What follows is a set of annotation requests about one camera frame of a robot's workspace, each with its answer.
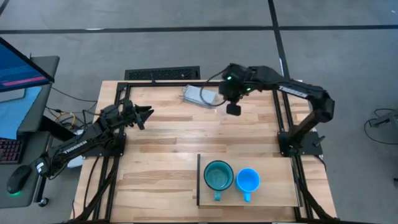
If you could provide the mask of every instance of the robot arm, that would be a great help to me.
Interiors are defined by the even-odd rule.
[[[37,172],[42,177],[56,176],[72,159],[84,155],[93,149],[100,149],[112,153],[119,141],[114,131],[123,126],[134,126],[144,129],[144,123],[154,112],[150,106],[133,105],[131,101],[123,101],[123,110],[110,105],[101,110],[99,118],[79,136],[75,136],[59,146],[51,148],[53,156],[43,154],[35,162]]]
[[[335,102],[326,90],[320,86],[284,78],[272,68],[266,66],[246,68],[232,63],[223,70],[222,78],[218,91],[224,100],[230,102],[226,112],[235,116],[241,114],[241,107],[237,105],[239,100],[254,90],[279,90],[304,98],[311,103],[313,111],[299,125],[293,125],[286,136],[279,138],[281,151],[287,152],[282,153],[284,156],[291,156],[298,151],[282,150],[282,148],[301,148],[305,134],[319,122],[326,123],[333,119]]]

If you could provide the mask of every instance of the gray floor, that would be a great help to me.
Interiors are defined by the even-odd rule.
[[[398,2],[277,0],[281,26],[398,24]],[[173,26],[269,26],[267,1],[11,0],[0,30]],[[55,87],[96,99],[103,80],[125,69],[201,66],[202,78],[230,62],[280,71],[273,31],[2,35],[25,54],[61,57]],[[398,223],[398,147],[370,141],[363,124],[376,108],[398,108],[398,30],[283,31],[292,78],[323,86],[336,100],[335,118],[317,127],[336,211],[343,220]],[[91,105],[51,92],[48,106],[80,111]],[[388,126],[369,130],[398,142]],[[0,210],[0,223],[67,220],[80,170],[49,182],[51,204]]]

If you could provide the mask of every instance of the table leg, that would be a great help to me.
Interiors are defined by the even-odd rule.
[[[43,116],[42,122],[40,124],[40,131],[48,131],[50,134],[61,141],[67,141],[76,136],[68,129],[57,124],[50,118]]]

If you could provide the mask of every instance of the wooden board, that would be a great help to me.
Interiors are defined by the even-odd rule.
[[[113,104],[117,84],[118,81],[103,82],[97,113]],[[155,113],[146,122],[146,130],[126,130],[127,146],[119,165],[111,222],[294,221],[292,207],[196,206],[198,153],[203,156],[280,157],[272,92],[256,92],[243,99],[240,117],[226,115],[225,107],[210,111],[182,103],[178,97],[180,93],[181,87],[132,88],[131,100],[138,105],[152,105]],[[281,96],[279,100],[285,116]],[[289,101],[294,122],[299,122],[309,112],[308,103],[294,96],[289,96]],[[309,191],[330,215],[335,216],[323,165],[312,156],[302,156],[302,159]],[[83,163],[74,203],[76,215],[83,209],[94,160],[89,158]],[[97,191],[101,165],[102,158],[91,178],[88,202]],[[107,198],[105,192],[100,218],[104,217]]]
[[[206,166],[215,160],[228,163],[234,172],[233,184],[221,193],[221,201],[214,200],[214,190],[206,185],[203,177]],[[260,187],[251,194],[251,201],[243,200],[243,194],[235,187],[236,175],[243,168],[252,168],[260,176]],[[298,206],[297,190],[295,188],[292,163],[290,158],[282,157],[228,157],[201,156],[199,171],[200,205],[223,206]]]

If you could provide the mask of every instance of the wooden table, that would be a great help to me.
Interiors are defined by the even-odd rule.
[[[118,81],[105,81],[96,112],[113,104]],[[182,103],[181,87],[133,87],[130,99],[151,105],[155,113],[146,129],[127,128],[127,145],[120,159],[112,222],[271,222],[294,221],[292,207],[224,207],[196,205],[197,154],[231,157],[280,157],[277,117],[271,91],[253,92],[241,100],[242,115]],[[282,97],[279,96],[284,113]],[[306,100],[289,96],[295,123],[309,113]],[[82,167],[75,196],[76,214],[94,158]],[[313,156],[302,156],[309,191],[336,216],[325,169]],[[97,191],[102,158],[91,178],[88,202]],[[101,203],[104,217],[108,192]]]

